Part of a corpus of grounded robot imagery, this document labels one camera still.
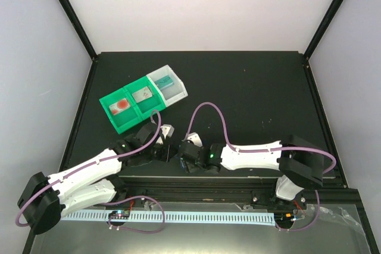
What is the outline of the blue leather card holder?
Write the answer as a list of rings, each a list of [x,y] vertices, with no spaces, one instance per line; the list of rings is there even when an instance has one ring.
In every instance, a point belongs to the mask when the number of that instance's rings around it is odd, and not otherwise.
[[[180,159],[180,166],[181,166],[183,171],[187,171],[186,165],[185,165],[185,163],[184,163],[184,161],[182,159]]]

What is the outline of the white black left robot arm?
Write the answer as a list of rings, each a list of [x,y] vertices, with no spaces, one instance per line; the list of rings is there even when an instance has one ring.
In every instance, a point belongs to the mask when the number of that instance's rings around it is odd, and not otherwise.
[[[129,192],[118,176],[126,167],[138,167],[153,160],[166,160],[174,127],[145,124],[111,144],[95,157],[65,171],[31,176],[17,206],[15,223],[43,234],[61,218],[93,205],[120,206],[134,200],[149,201],[144,193]]]

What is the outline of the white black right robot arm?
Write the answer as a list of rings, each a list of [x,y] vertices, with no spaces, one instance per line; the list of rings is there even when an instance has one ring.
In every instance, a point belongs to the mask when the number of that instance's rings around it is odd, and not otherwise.
[[[176,156],[187,171],[267,169],[281,173],[269,200],[277,208],[285,208],[303,190],[317,190],[323,186],[324,158],[311,146],[297,146],[304,140],[290,136],[263,145],[202,145],[197,133],[190,134],[179,146]]]

